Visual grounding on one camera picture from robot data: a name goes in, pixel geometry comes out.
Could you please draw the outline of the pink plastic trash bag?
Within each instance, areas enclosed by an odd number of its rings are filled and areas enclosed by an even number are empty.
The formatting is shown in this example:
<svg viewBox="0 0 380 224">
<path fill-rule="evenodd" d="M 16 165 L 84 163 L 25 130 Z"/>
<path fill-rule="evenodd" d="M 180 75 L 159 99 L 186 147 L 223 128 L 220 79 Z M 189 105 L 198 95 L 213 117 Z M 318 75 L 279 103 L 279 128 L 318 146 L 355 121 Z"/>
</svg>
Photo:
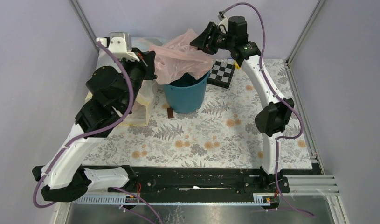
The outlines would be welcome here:
<svg viewBox="0 0 380 224">
<path fill-rule="evenodd" d="M 149 46 L 149 50 L 155 52 L 157 84 L 170 84 L 185 73 L 198 80 L 212 68 L 214 64 L 212 56 L 190 45 L 196 37 L 197 33 L 193 29 L 188 29 L 187 32 L 162 46 Z"/>
</svg>

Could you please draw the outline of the teal plastic trash bin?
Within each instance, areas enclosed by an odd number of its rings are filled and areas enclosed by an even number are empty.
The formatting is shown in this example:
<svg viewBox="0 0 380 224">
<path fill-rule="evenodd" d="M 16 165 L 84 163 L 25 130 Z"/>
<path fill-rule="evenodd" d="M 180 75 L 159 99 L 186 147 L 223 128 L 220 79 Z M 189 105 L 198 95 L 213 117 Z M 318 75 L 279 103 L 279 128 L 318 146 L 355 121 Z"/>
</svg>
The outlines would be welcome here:
<svg viewBox="0 0 380 224">
<path fill-rule="evenodd" d="M 162 86 L 169 106 L 176 113 L 192 113 L 200 109 L 205 98 L 210 72 L 200 79 L 185 73 L 180 79 Z"/>
</svg>

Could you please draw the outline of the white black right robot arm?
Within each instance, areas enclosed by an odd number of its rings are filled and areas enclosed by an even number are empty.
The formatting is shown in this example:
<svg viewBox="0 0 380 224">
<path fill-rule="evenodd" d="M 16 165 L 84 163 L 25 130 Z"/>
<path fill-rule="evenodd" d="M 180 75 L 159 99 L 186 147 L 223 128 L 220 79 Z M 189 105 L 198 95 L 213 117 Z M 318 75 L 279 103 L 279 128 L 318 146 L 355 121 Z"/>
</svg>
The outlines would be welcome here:
<svg viewBox="0 0 380 224">
<path fill-rule="evenodd" d="M 286 98 L 274 84 L 264 67 L 261 51 L 249 41 L 247 26 L 243 16 L 223 18 L 219 24 L 210 22 L 190 45 L 210 55 L 219 49 L 228 50 L 251 80 L 263 108 L 255 117 L 264 153 L 259 185 L 263 191 L 272 192 L 283 178 L 277 141 L 291 118 L 294 101 Z"/>
</svg>

